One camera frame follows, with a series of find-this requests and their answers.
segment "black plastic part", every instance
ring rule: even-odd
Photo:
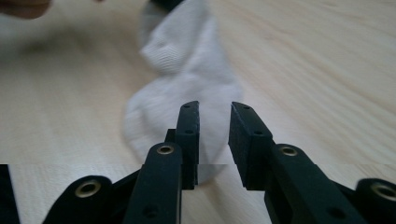
[[[396,223],[396,185],[382,179],[360,180],[353,201],[370,223]]]
[[[265,154],[274,145],[273,136],[254,109],[233,102],[229,146],[242,184],[249,190],[265,190],[269,174]]]
[[[0,223],[20,223],[8,165],[6,164],[0,164]]]
[[[178,114],[175,133],[175,142],[183,150],[183,189],[194,189],[198,184],[199,134],[199,103],[194,101],[184,104]]]
[[[177,7],[183,0],[151,0],[151,2],[157,4],[159,7],[167,11],[172,11]]]
[[[98,189],[98,191],[88,196],[89,192],[95,191],[94,189]],[[67,187],[51,207],[43,223],[109,223],[108,217],[110,210],[108,208],[108,202],[111,191],[111,181],[104,176],[89,175],[82,177]]]
[[[269,157],[292,210],[291,223],[366,223],[334,183],[297,147],[276,145]]]
[[[111,195],[111,223],[121,223],[125,216],[129,199],[134,191],[134,185],[139,176],[140,170],[125,176],[123,179],[113,184],[113,194]]]
[[[150,149],[123,224],[179,223],[181,163],[181,148],[174,143],[161,143]]]

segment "white fabric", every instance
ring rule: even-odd
[[[231,102],[241,90],[218,41],[206,1],[185,0],[166,14],[148,3],[140,27],[141,54],[161,75],[128,102],[124,134],[143,162],[176,128],[180,107],[200,102],[200,164],[212,164],[228,141]],[[211,176],[201,166],[200,181]]]

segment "light wood surface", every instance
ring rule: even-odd
[[[22,223],[40,223],[84,175],[139,169],[122,137],[127,100],[156,74],[138,54],[146,1],[55,1],[42,18],[0,17],[0,162]],[[396,183],[396,2],[211,0],[222,44],[277,143],[295,145],[350,188]],[[269,223],[231,153],[183,192],[182,223]]]

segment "finger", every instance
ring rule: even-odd
[[[0,12],[23,19],[35,19],[42,16],[49,7],[50,3],[28,7],[0,5]]]

